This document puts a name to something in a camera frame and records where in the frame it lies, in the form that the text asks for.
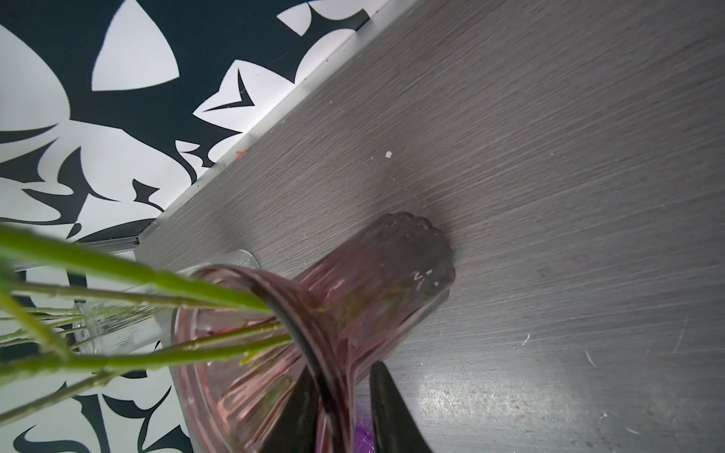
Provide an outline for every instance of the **white debris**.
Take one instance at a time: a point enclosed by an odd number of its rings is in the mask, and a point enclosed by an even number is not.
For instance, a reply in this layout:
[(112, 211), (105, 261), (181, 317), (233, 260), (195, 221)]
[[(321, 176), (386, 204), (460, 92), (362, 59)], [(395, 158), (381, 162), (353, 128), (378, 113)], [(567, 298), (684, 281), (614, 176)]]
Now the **white debris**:
[(596, 368), (597, 366), (594, 364), (594, 360), (592, 360), (592, 356), (589, 355), (589, 351), (584, 350), (584, 352), (587, 353), (587, 360), (589, 360), (589, 363), (592, 365), (592, 367)]

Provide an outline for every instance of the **green plant stem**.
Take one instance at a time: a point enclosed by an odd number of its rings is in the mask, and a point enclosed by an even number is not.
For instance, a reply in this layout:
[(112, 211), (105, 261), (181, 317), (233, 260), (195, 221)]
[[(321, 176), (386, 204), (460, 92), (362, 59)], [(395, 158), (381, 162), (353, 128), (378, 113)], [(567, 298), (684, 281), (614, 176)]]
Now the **green plant stem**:
[(40, 283), (15, 283), (12, 286), (15, 296), (36, 296), (42, 294), (49, 297), (66, 299), (101, 299), (128, 302), (134, 305), (149, 305), (165, 308), (210, 308), (218, 309), (218, 304), (208, 304), (183, 297), (159, 296), (157, 294), (125, 293), (104, 289), (84, 288), (80, 286), (42, 285)]
[(81, 346), (83, 346), (84, 344), (88, 344), (88, 343), (91, 343), (92, 341), (93, 341), (93, 339), (92, 339), (92, 338), (86, 338), (85, 340), (81, 340), (81, 341), (78, 341), (78, 342), (76, 342), (76, 343), (74, 343), (74, 344), (71, 344), (71, 345), (70, 345), (70, 348), (71, 348), (71, 349), (73, 349), (73, 350), (78, 350), (78, 351), (80, 351), (80, 347), (81, 347)]
[[(66, 335), (70, 335), (71, 333), (76, 333), (76, 332), (84, 331), (85, 329), (86, 329), (85, 326), (81, 326), (81, 327), (77, 327), (77, 328), (73, 328), (73, 329), (67, 329), (67, 330), (64, 330), (62, 332), (56, 332), (55, 334), (56, 335), (60, 335), (60, 336), (66, 336)], [(0, 342), (0, 348), (5, 348), (5, 347), (8, 347), (8, 346), (14, 346), (15, 344), (35, 343), (35, 342), (36, 341), (35, 341), (34, 338), (31, 338), (29, 336), (24, 336), (22, 338), (16, 338), (15, 340)], [(75, 343), (75, 344), (73, 344), (73, 345), (71, 345), (69, 347), (71, 349), (73, 349), (77, 345), (78, 345), (78, 343)]]
[(185, 351), (191, 351), (194, 349), (205, 348), (209, 346), (217, 346), (218, 344), (226, 343), (230, 340), (238, 340), (261, 333), (269, 333), (283, 329), (282, 323), (274, 322), (267, 324), (254, 325), (252, 327), (242, 327), (234, 331), (225, 333), (216, 333), (214, 335), (205, 336), (196, 340), (187, 341), (185, 343), (179, 343), (179, 345)]
[[(176, 344), (173, 346), (169, 346), (168, 348), (162, 349), (162, 351), (164, 351), (164, 350), (167, 350), (167, 351), (194, 350), (194, 349), (198, 349), (203, 346), (213, 346), (213, 345), (227, 342), (230, 340), (246, 338), (246, 337), (261, 334), (261, 333), (269, 333), (269, 332), (273, 332), (273, 331), (276, 331), (276, 330), (279, 330), (282, 328), (283, 328), (282, 324), (277, 323), (277, 322), (260, 324), (260, 325), (255, 325), (252, 327), (245, 326), (245, 327), (236, 329), (234, 331), (219, 333), (219, 334), (207, 336), (204, 338), (199, 338), (197, 340), (187, 341), (185, 343), (180, 343), (180, 344)], [(33, 414), (39, 410), (45, 409), (46, 407), (50, 407), (53, 404), (63, 401), (64, 399), (68, 399), (75, 395), (78, 395), (79, 393), (81, 393), (83, 391), (90, 390), (93, 387), (105, 386), (106, 384), (108, 384), (111, 381), (111, 379), (113, 379), (125, 372), (126, 371), (103, 372), (103, 373), (97, 374), (95, 376), (91, 376), (90, 378), (85, 379), (79, 383), (73, 384), (72, 386), (69, 386), (67, 388), (62, 388), (61, 390), (58, 390), (57, 392), (55, 392), (53, 394), (43, 396), (42, 398), (39, 398), (35, 401), (24, 404), (23, 406), (16, 407), (15, 409), (5, 412), (4, 414), (0, 414), (0, 426), (6, 425), (7, 423), (14, 422), (23, 417), (27, 417), (30, 414)]]
[(272, 349), (291, 342), (287, 335), (274, 336), (252, 344), (222, 346), (218, 348), (176, 349), (164, 348), (148, 354), (129, 355), (81, 355), (73, 354), (67, 361), (51, 354), (26, 357), (8, 362), (0, 368), (0, 384), (18, 379), (33, 378), (53, 373), (78, 373), (99, 371), (155, 370), (160, 367), (191, 365), (198, 362), (219, 362), (231, 360), (245, 354)]
[(271, 313), (252, 293), (234, 291), (200, 280), (187, 280), (171, 272), (153, 270), (137, 262), (5, 225), (0, 225), (0, 254), (133, 285), (149, 285), (166, 294), (195, 299), (218, 307)]
[(73, 357), (63, 338), (53, 333), (50, 327), (41, 323), (35, 317), (26, 312), (15, 299), (7, 294), (0, 294), (0, 307), (3, 311), (15, 317), (18, 323), (44, 348), (58, 354), (60, 362), (67, 362)]
[[(45, 325), (48, 328), (56, 328), (56, 327), (61, 327), (63, 325), (81, 323), (82, 321), (83, 321), (83, 318), (79, 315), (77, 317), (65, 317), (60, 320), (56, 320), (52, 323), (44, 323), (43, 325)], [(57, 332), (56, 334), (64, 335), (64, 332)], [(28, 333), (27, 330), (25, 330), (24, 328), (20, 328), (20, 329), (16, 330), (15, 332), (5, 333), (4, 335), (0, 335), (0, 342), (9, 341), (9, 340), (17, 340), (20, 338), (30, 338), (30, 337), (31, 337), (31, 335)]]
[[(38, 321), (54, 321), (61, 318), (64, 318), (65, 316), (35, 316), (34, 318)], [(15, 321), (15, 318), (13, 317), (0, 317), (0, 321)]]
[(25, 310), (28, 313), (45, 313), (46, 315), (56, 315), (56, 316), (63, 316), (63, 315), (77, 315), (78, 309), (75, 307), (73, 308), (50, 308), (50, 307), (23, 307), (23, 310)]
[(30, 414), (34, 414), (39, 410), (50, 407), (53, 404), (63, 401), (64, 399), (78, 395), (80, 392), (90, 390), (93, 387), (105, 386), (111, 381), (111, 379), (117, 377), (119, 374), (120, 373), (100, 373), (71, 386), (61, 388), (50, 395), (43, 396), (35, 401), (16, 407), (13, 410), (9, 410), (0, 414), (0, 426), (14, 422), (23, 417), (27, 417)]

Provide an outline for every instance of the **clear glass vase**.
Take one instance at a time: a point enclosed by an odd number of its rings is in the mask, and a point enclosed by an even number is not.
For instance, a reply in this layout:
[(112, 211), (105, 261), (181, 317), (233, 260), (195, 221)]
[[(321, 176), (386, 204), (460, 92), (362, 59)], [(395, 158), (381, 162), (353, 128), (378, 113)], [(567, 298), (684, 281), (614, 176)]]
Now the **clear glass vase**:
[[(210, 263), (259, 269), (257, 260), (246, 250), (217, 255), (179, 273), (191, 275)], [(129, 288), (142, 292), (145, 288)], [(73, 325), (76, 346), (81, 354), (130, 354), (157, 341), (170, 340), (174, 309), (134, 306), (121, 301), (94, 300), (77, 302), (75, 308), (83, 319)]]
[[(447, 299), (455, 270), (444, 234), (422, 217), (399, 213), (380, 217), (294, 280), (227, 265), (203, 268), (196, 276), (255, 293), (295, 340), (251, 362), (177, 369), (182, 407), (201, 447), (207, 453), (257, 452), (307, 366), (326, 420), (320, 423), (318, 452), (350, 453), (356, 383)], [(274, 320), (179, 310), (174, 339)]]

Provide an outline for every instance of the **gray wooden table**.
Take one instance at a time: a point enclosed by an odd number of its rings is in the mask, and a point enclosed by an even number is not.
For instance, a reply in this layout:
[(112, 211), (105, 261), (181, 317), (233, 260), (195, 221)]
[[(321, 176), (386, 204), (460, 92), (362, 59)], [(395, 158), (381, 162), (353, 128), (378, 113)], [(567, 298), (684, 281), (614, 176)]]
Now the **gray wooden table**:
[(435, 451), (721, 452), (723, 13), (422, 1), (137, 256), (292, 276), (425, 215), (458, 277), (388, 364)]

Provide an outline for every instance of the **black and white wallpaper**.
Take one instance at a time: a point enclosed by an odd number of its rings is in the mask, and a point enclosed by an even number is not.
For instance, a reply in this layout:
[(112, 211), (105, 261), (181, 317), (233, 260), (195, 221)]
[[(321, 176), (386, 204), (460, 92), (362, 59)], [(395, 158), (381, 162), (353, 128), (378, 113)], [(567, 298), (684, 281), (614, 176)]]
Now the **black and white wallpaper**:
[(0, 222), (133, 236), (387, 0), (4, 0)]

